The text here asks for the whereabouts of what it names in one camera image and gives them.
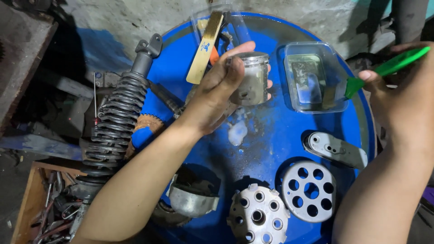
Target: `coil spring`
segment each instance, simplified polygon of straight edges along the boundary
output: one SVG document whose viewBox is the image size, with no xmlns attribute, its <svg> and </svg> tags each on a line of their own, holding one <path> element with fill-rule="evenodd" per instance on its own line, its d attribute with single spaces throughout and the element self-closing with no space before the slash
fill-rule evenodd
<svg viewBox="0 0 434 244">
<path fill-rule="evenodd" d="M 79 181 L 104 184 L 124 159 L 134 126 L 140 115 L 149 83 L 131 72 L 122 74 L 118 85 L 101 109 L 102 115 L 92 133 L 84 160 L 87 165 Z"/>
</svg>

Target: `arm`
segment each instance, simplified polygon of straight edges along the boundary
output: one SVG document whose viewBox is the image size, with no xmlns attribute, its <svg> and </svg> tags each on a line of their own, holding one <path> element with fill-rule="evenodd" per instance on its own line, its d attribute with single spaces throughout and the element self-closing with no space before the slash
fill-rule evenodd
<svg viewBox="0 0 434 244">
<path fill-rule="evenodd" d="M 388 90 L 375 72 L 359 74 L 371 92 L 374 117 L 390 138 L 344 197 L 333 227 L 334 244 L 407 242 L 414 211 L 434 167 L 433 67 L 431 50 L 412 78 L 395 90 Z"/>
<path fill-rule="evenodd" d="M 226 58 L 254 48 L 254 42 L 247 42 L 222 55 L 202 79 L 182 116 L 104 185 L 72 244 L 123 241 L 146 225 L 190 150 L 226 118 L 223 114 L 229 96 L 244 77 L 243 61 L 234 58 L 231 67 L 226 69 Z"/>
</svg>

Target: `workbench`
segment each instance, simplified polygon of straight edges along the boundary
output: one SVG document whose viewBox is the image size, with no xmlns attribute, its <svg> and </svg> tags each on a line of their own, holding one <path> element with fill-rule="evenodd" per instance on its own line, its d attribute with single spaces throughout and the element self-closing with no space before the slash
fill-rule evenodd
<svg viewBox="0 0 434 244">
<path fill-rule="evenodd" d="M 302 139 L 313 131 L 329 133 L 364 149 L 371 161 L 376 151 L 373 118 L 363 92 L 360 90 L 341 113 L 303 114 L 295 112 L 290 103 L 283 49 L 287 43 L 322 41 L 313 33 L 278 17 L 243 12 L 249 34 L 256 42 L 256 51 L 270 55 L 269 79 L 273 81 L 271 100 L 258 106 L 245 106 L 244 119 L 248 134 L 240 146 L 228 141 L 230 124 L 238 115 L 233 114 L 214 133 L 203 137 L 192 149 L 184 164 L 202 179 L 218 189 L 220 201 L 216 211 L 196 218 L 180 228 L 160 229 L 170 243 L 235 243 L 226 224 L 231 198 L 235 190 L 258 183 L 280 191 L 281 174 L 293 162 L 309 159 L 325 165 L 337 181 L 338 201 L 347 192 L 358 171 L 338 168 L 329 161 L 306 152 Z M 160 83 L 171 93 L 185 100 L 192 84 L 185 78 L 197 50 L 191 22 L 183 23 L 163 35 L 163 50 L 154 60 L 148 79 Z M 339 63 L 349 76 L 353 76 L 345 61 Z M 143 114 L 152 114 L 169 125 L 170 112 L 154 94 L 146 96 Z M 151 138 L 149 129 L 134 133 L 133 145 L 143 148 Z M 307 223 L 291 215 L 288 219 L 285 243 L 330 243 L 333 218 L 323 223 Z"/>
</svg>

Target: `forearm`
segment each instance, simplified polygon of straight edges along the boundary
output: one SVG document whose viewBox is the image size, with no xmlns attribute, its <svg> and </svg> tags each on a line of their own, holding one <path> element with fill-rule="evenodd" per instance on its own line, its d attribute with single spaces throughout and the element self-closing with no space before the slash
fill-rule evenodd
<svg viewBox="0 0 434 244">
<path fill-rule="evenodd" d="M 105 184 L 78 234 L 91 240 L 122 241 L 138 233 L 199 138 L 176 122 L 171 125 Z"/>
<path fill-rule="evenodd" d="M 333 244 L 406 243 L 414 211 L 434 167 L 432 143 L 389 142 L 343 199 Z"/>
</svg>

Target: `green brush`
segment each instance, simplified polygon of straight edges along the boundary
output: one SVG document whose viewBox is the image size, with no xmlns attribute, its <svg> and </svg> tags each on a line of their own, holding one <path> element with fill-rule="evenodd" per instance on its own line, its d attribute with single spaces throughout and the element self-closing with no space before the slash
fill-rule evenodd
<svg viewBox="0 0 434 244">
<path fill-rule="evenodd" d="M 412 62 L 418 60 L 425 55 L 431 48 L 417 48 L 401 53 L 391 60 L 378 66 L 374 71 L 380 76 L 391 75 Z M 365 85 L 365 82 L 360 78 L 349 77 L 347 79 L 347 87 L 345 90 L 345 100 L 351 99 Z"/>
</svg>

